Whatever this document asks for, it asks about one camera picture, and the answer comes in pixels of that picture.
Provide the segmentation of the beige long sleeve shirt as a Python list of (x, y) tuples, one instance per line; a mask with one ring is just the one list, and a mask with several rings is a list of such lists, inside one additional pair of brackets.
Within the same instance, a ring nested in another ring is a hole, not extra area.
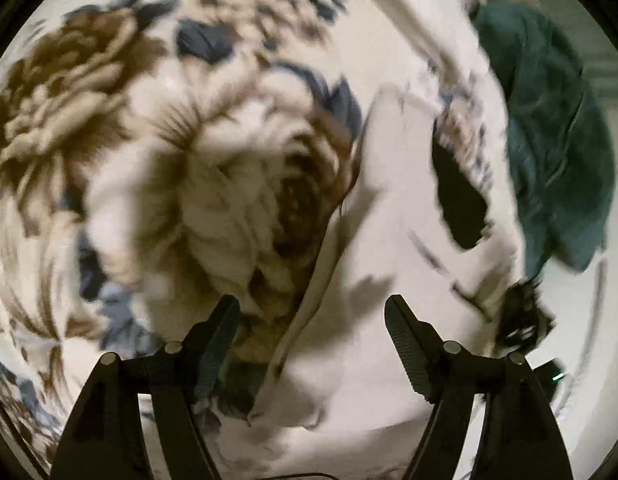
[(524, 244), (506, 155), (501, 93), (431, 106), (382, 89), (361, 170), (338, 211), (297, 318), (249, 419), (335, 432), (424, 418), (384, 323), (390, 295), (439, 334), (480, 350), (522, 274)]

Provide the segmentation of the dark green fleece blanket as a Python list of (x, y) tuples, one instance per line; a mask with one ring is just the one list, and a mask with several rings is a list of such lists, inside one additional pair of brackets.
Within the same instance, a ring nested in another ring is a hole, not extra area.
[(584, 64), (559, 26), (531, 6), (492, 1), (473, 25), (507, 102), (526, 273), (534, 278), (552, 257), (585, 271), (604, 240), (616, 165)]

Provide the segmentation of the black and white garment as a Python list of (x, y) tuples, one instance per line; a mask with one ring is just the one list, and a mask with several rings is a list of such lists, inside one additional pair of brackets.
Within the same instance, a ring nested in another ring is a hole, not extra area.
[(541, 304), (539, 282), (518, 282), (507, 290), (495, 339), (495, 355), (523, 356), (538, 348), (556, 327), (556, 317)]

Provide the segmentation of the floral bed cover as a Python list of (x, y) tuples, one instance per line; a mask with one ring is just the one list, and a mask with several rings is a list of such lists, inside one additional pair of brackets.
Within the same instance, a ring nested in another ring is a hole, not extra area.
[(485, 0), (45, 0), (0, 59), (0, 402), (49, 472), (108, 351), (149, 356), (225, 295), (194, 412), (223, 477), (397, 479), (421, 419), (249, 419), (361, 170), (373, 102), (501, 93)]

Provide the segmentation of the white curved headboard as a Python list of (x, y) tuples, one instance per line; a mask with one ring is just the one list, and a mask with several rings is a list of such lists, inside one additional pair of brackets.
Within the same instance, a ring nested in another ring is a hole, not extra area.
[(598, 255), (582, 274), (552, 262), (540, 290), (556, 328), (532, 360), (563, 368), (552, 408), (574, 476), (587, 479), (618, 440), (618, 257)]

